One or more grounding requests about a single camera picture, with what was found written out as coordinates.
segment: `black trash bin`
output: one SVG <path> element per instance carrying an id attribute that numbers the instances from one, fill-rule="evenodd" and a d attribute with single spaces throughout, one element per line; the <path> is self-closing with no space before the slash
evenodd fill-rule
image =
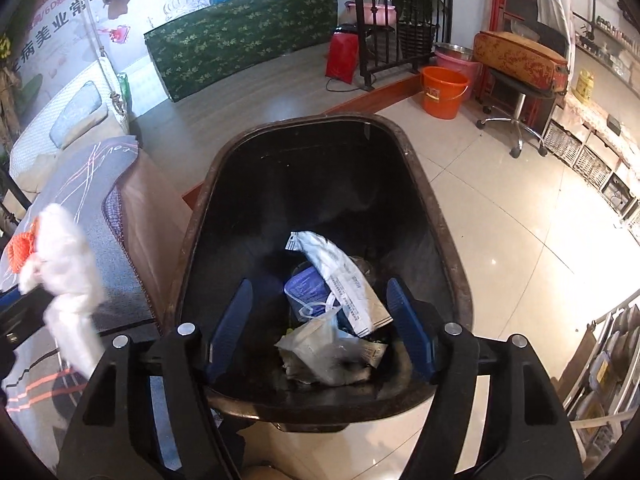
<path id="1" fill-rule="evenodd" d="M 378 116 L 315 116 L 259 126 L 229 142 L 203 184 L 184 240 L 165 328 L 193 322 L 211 338 L 239 286 L 253 306 L 225 374 L 206 388 L 236 416 L 318 428 L 405 412 L 433 387 L 392 340 L 369 382 L 330 388 L 286 378 L 274 344 L 289 327 L 283 285 L 304 256 L 284 250 L 292 231 L 317 232 L 373 264 L 374 290 L 399 276 L 445 320 L 472 325 L 460 258 L 404 132 Z M 202 356 L 202 367 L 208 358 Z"/>

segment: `lace tablecloth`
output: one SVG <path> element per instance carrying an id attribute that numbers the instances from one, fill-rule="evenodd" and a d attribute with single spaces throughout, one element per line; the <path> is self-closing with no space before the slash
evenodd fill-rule
<path id="1" fill-rule="evenodd" d="M 620 136 L 617 136 L 608 126 L 609 114 L 594 101 L 587 105 L 578 101 L 576 96 L 567 91 L 564 96 L 564 111 L 562 122 L 575 124 L 585 123 L 592 128 L 598 137 L 620 157 L 623 164 L 629 168 L 629 191 L 633 196 L 640 196 L 640 148 L 631 136 L 629 130 L 622 125 Z"/>

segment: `stainless steel bowl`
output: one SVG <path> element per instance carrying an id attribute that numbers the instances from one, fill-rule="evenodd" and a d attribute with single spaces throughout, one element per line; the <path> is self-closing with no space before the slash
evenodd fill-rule
<path id="1" fill-rule="evenodd" d="M 474 58 L 474 51 L 464 46 L 454 45 L 452 43 L 434 43 L 433 46 L 436 52 L 455 59 L 471 61 Z"/>

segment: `green patterned tablecloth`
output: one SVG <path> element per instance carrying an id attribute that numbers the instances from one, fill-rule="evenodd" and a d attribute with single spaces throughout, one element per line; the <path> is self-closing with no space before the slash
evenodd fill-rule
<path id="1" fill-rule="evenodd" d="M 172 101 L 257 63 L 329 41 L 337 0 L 231 0 L 145 34 Z"/>

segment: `wooden floor edge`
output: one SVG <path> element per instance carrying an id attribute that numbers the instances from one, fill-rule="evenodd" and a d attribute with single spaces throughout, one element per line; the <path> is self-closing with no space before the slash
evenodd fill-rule
<path id="1" fill-rule="evenodd" d="M 420 75 L 411 75 L 395 83 L 376 88 L 371 92 L 367 92 L 333 108 L 329 108 L 324 113 L 340 114 L 344 112 L 360 112 L 375 114 L 384 108 L 417 94 L 420 89 Z M 191 209 L 193 209 L 196 204 L 201 187 L 202 183 L 196 184 L 182 196 L 182 199 Z"/>

